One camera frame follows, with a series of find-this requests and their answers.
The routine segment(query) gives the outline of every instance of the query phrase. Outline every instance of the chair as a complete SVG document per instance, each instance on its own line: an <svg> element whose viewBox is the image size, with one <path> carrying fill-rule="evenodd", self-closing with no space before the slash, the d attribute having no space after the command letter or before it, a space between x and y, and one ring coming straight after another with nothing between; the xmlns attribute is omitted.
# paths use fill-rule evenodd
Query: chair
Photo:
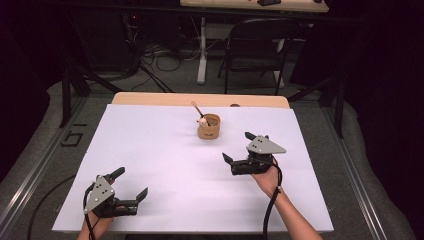
<svg viewBox="0 0 424 240"><path fill-rule="evenodd" d="M299 31L299 24L290 19L247 19L236 24L229 35L225 56L219 69L225 68L225 94L228 90L228 72L280 71L275 86L278 95L288 46ZM281 50L276 40L284 40Z"/></svg>

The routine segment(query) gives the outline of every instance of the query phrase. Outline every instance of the white tabletop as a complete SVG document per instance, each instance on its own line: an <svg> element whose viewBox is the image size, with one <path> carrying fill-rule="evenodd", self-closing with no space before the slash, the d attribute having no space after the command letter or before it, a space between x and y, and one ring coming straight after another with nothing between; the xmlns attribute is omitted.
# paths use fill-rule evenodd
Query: white tabletop
<svg viewBox="0 0 424 240"><path fill-rule="evenodd" d="M332 231L309 155L293 110L266 107L202 107L221 118L220 137L197 136L193 107L108 105L74 184L53 226L77 232L83 221L84 191L97 175L126 172L113 188L121 200L149 194L136 216L115 218L110 231L125 233L261 233L269 198L251 176L233 176L222 152L247 155L244 137L269 135L287 150L274 156L283 188L318 231ZM286 231L274 209L269 231Z"/></svg>

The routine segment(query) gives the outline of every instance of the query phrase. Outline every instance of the electrical cord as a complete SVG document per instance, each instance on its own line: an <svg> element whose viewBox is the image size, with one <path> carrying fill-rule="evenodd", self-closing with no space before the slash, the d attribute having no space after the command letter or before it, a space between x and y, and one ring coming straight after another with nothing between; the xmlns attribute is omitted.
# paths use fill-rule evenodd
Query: electrical cord
<svg viewBox="0 0 424 240"><path fill-rule="evenodd" d="M263 223L263 239L267 240L268 239L268 222L269 222L269 216L271 214L271 210L272 207L274 206L275 200L277 199L278 194L281 192L280 188L281 188L281 183L283 181L283 173L280 169L280 167L278 166L278 163L269 163L269 162L265 162L265 161L261 161L261 160L255 160L255 162L259 162L259 163L265 163L265 164L269 164L272 167L277 168L278 170L278 179L277 179L277 186L275 187L274 193L272 194L272 197L269 201L268 207L266 209L266 213L265 213L265 217L264 217L264 223Z"/></svg>
<svg viewBox="0 0 424 240"><path fill-rule="evenodd" d="M29 226L28 226L28 232L27 232L27 240L31 240L31 232L32 232L32 225L34 224L34 220L35 220L35 216L38 212L38 209L40 208L41 204L43 204L44 200L46 200L46 198L54 191L56 190L56 188L60 187L62 184L64 184L65 182L75 178L76 175L72 175L68 178L66 178L65 180L63 180L62 182L58 183L56 186L54 186L52 189L50 189L46 195L44 195L44 197L40 200L40 202L38 203L37 207L34 209L32 216L31 216L31 220L29 222Z"/></svg>
<svg viewBox="0 0 424 240"><path fill-rule="evenodd" d="M144 71L145 73L147 73L147 75L149 75L152 79L153 79L153 81L155 82L155 84L160 88L160 89L162 89L162 91L164 92L164 93L174 93L174 91L170 88L170 87L168 87L164 82L162 82L162 80L160 80L158 77L156 77L153 73L151 73L149 70L147 70L147 68L146 67L144 67L144 66L140 66L140 69L142 70L142 71Z"/></svg>
<svg viewBox="0 0 424 240"><path fill-rule="evenodd" d="M87 188L87 190L85 190L85 194L84 194L84 200L83 200L83 207L84 207L84 209L85 209L85 207L87 206L87 196L88 196L88 194L93 190L93 188L94 188L94 183L93 184L91 184L91 186L90 187L88 187ZM90 240L96 240L96 237L94 236L94 231L93 231L93 228L94 227L92 227L91 226L91 223L90 223L90 218L88 217L88 213L85 213L84 214L84 219L85 219L85 222L86 222L86 224L87 224L87 228L88 228L88 231L89 231L89 236L88 236L88 238L90 239Z"/></svg>

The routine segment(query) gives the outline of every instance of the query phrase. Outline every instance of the black cable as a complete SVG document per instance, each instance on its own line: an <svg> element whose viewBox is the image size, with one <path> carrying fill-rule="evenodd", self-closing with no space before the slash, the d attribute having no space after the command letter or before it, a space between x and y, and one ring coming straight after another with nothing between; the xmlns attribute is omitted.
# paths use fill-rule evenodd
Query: black cable
<svg viewBox="0 0 424 240"><path fill-rule="evenodd" d="M261 161L261 160L254 160L255 162L259 162L259 163L265 163L265 164L269 164L272 167L277 168L278 170L278 179L277 179L277 186L275 187L274 193L272 194L271 200L269 201L266 213L265 213L265 217L264 217L264 223L263 223L263 239L267 240L268 239L268 221L269 221L269 216L271 214L271 210L272 207L274 206L275 200L277 199L278 194L280 193L280 187L281 187L281 183L283 181L283 173L280 169L280 167L278 166L278 164L275 163L269 163L269 162L265 162L265 161Z"/></svg>
<svg viewBox="0 0 424 240"><path fill-rule="evenodd" d="M87 205L87 196L93 190L93 188L94 188L94 183L91 184L91 186L88 187L87 190L85 190L84 199L83 199L83 202L82 202L84 211L85 211L85 206ZM88 213L84 214L84 219L85 219L85 222L87 224L88 231L89 231L88 238L90 240L96 240L96 237L94 236L94 232L93 232L93 227L91 227L90 218L88 217Z"/></svg>
<svg viewBox="0 0 424 240"><path fill-rule="evenodd" d="M159 67L159 58L157 58L156 59L156 68L159 69L160 71L163 71L163 72L173 72L173 71L176 71L178 68L180 68L181 61L182 61L181 57L178 56L178 65L175 68L168 70L168 69L163 69L163 68Z"/></svg>
<svg viewBox="0 0 424 240"><path fill-rule="evenodd" d="M50 191L48 191L46 193L46 195L44 195L44 197L41 199L41 201L38 203L37 207L34 209L32 216L31 216L31 220L29 222L29 226L28 226L28 232L27 232L27 239L30 240L31 239L31 232L32 232L32 225L34 224L34 219L35 219L35 215L37 214L38 209L40 208L41 204L44 202L44 200L46 200L46 198L54 191L56 190L56 188L58 188L59 186L61 186L62 184L64 184L65 182L75 178L76 175L72 175L68 178L66 178L65 180L63 180L62 182L60 182L59 184L57 184L56 186L54 186L52 189L50 189Z"/></svg>
<svg viewBox="0 0 424 240"><path fill-rule="evenodd" d="M156 85L160 89L162 89L163 92L165 92L165 93L168 93L168 92L174 93L174 91L170 87L168 87L164 82L162 82L162 80L160 80L158 77L156 77L154 74L152 74L149 70L147 70L146 67L140 66L140 69L143 70L145 73L147 73L147 75L149 75L153 79L153 81L156 83Z"/></svg>

